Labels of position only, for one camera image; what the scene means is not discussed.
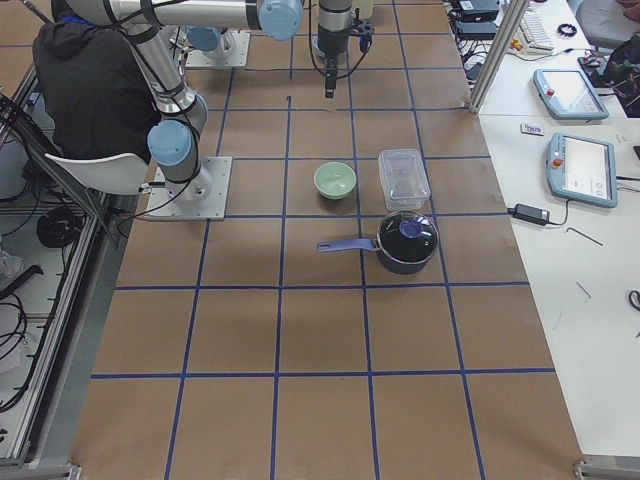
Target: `pot lid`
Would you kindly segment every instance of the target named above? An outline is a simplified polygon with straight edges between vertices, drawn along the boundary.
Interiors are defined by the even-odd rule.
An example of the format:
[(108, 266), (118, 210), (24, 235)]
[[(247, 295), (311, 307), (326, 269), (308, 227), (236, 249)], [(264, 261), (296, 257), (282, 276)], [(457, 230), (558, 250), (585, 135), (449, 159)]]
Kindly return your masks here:
[(431, 258), (438, 246), (438, 232), (427, 217), (416, 212), (387, 215), (378, 231), (380, 248), (395, 260), (420, 263)]

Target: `blue pot handle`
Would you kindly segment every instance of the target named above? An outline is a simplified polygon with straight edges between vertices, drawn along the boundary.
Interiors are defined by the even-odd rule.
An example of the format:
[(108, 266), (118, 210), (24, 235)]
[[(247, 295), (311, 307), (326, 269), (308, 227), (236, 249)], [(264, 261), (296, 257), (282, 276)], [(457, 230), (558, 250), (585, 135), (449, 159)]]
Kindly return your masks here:
[(335, 242), (321, 242), (316, 246), (319, 252), (339, 252), (340, 250), (378, 250), (375, 242), (368, 238), (354, 238), (351, 240), (338, 240)]

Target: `green bowl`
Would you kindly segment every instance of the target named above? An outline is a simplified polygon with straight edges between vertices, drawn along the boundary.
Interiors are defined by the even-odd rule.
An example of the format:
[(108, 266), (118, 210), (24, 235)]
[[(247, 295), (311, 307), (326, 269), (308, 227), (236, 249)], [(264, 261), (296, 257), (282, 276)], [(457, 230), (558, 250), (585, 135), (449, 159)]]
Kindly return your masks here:
[(344, 163), (329, 162), (321, 165), (313, 176), (313, 183), (320, 195), (330, 200), (340, 200), (356, 186), (356, 174)]

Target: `lid knob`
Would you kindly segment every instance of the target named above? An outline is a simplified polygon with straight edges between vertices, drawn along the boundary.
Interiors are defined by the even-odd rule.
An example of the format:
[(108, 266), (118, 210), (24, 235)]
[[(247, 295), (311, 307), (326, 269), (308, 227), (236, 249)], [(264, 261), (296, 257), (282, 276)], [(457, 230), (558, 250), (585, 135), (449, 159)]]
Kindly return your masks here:
[(400, 222), (400, 233), (407, 238), (418, 238), (422, 233), (422, 225), (415, 220), (402, 220)]

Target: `saucepan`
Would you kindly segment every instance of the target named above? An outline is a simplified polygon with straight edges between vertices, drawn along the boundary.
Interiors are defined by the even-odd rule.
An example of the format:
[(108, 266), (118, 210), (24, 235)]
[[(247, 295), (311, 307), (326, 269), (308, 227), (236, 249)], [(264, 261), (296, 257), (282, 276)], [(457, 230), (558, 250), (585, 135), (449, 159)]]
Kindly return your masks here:
[(438, 247), (438, 232), (426, 216), (409, 211), (394, 212), (382, 219), (375, 239), (355, 238), (321, 242), (318, 252), (368, 250), (393, 273), (410, 275), (422, 270)]

